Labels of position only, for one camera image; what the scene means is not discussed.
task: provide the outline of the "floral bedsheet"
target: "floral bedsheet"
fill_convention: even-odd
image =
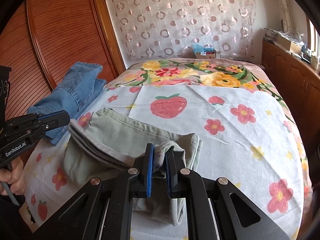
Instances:
[[[282,106],[287,117],[287,121],[284,121],[283,125],[287,127],[289,132],[293,133],[297,143],[304,181],[304,214],[309,211],[312,200],[312,186],[309,177],[308,160],[299,130],[281,95],[258,66],[226,59],[172,58],[147,61],[132,65],[117,79],[108,83],[106,88],[112,90],[119,86],[177,84],[242,88],[249,90],[251,93],[259,90],[272,95]]]

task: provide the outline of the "sheer curtain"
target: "sheer curtain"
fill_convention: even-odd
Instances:
[[[289,11],[289,0],[279,0],[282,12],[281,25],[285,33],[294,33],[293,23]]]

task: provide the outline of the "window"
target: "window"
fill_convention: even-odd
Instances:
[[[320,56],[320,36],[313,26],[312,22],[307,18],[308,22],[308,48]]]

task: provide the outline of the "finger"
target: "finger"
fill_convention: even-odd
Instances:
[[[23,195],[26,192],[26,188],[27,188],[27,182],[25,181],[22,189],[19,190],[18,192],[16,192],[15,194],[16,195]]]
[[[0,170],[0,181],[8,182],[11,179],[11,172],[6,169]]]
[[[1,183],[0,183],[0,195],[7,196],[7,192],[5,191]]]
[[[11,166],[12,166],[12,169],[14,170],[15,168],[17,168],[22,162],[21,158],[20,157],[17,157],[15,158],[12,162],[11,162]]]
[[[10,187],[10,190],[13,194],[17,195],[17,192],[19,192],[20,190],[22,190],[23,186],[25,184],[25,176],[24,176],[24,172],[21,174],[20,179],[13,183]]]
[[[11,162],[11,164],[12,164],[11,179],[8,181],[8,184],[14,184],[17,181],[19,181],[23,172],[23,161],[20,158],[16,158],[14,160],[14,163]]]

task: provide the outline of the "metal pivot screw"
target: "metal pivot screw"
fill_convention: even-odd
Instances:
[[[90,183],[92,185],[98,185],[100,183],[100,179],[99,178],[93,178],[90,180]]]
[[[134,175],[134,174],[137,174],[137,173],[138,173],[138,169],[136,169],[136,168],[131,168],[131,169],[128,170],[128,172],[129,172],[130,174]]]
[[[183,175],[188,175],[188,174],[190,174],[190,170],[187,169],[187,168],[183,168],[183,169],[180,170],[180,173],[183,174]]]
[[[219,179],[218,179],[218,182],[219,182],[221,185],[226,185],[226,184],[228,184],[228,179],[226,179],[226,178],[219,178]]]

